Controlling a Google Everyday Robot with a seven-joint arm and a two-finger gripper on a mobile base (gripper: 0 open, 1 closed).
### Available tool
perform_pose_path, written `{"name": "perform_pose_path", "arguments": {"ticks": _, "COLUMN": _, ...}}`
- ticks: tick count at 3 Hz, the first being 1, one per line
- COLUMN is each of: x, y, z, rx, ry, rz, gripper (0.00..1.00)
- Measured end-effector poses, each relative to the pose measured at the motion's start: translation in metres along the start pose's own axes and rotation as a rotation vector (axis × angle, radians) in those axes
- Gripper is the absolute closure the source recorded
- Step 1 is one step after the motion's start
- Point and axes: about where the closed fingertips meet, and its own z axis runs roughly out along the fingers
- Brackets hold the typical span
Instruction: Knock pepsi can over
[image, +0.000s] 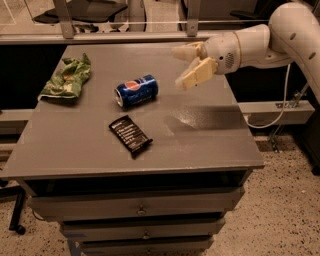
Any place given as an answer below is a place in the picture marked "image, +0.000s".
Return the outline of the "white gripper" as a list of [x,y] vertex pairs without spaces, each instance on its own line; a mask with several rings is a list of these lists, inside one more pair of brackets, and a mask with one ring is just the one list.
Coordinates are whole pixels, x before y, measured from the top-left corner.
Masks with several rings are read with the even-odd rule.
[[204,43],[207,58],[203,59],[203,43],[193,42],[172,49],[179,60],[191,62],[189,67],[176,79],[175,86],[188,90],[210,80],[215,73],[224,75],[235,72],[240,66],[240,46],[234,32],[210,37]]

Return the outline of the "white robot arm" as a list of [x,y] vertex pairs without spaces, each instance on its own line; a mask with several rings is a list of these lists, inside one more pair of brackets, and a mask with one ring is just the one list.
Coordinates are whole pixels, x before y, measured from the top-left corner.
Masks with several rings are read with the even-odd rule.
[[242,67],[260,69],[296,63],[320,102],[320,23],[308,7],[289,2],[279,6],[267,24],[216,34],[172,49],[189,67],[176,79],[189,89]]

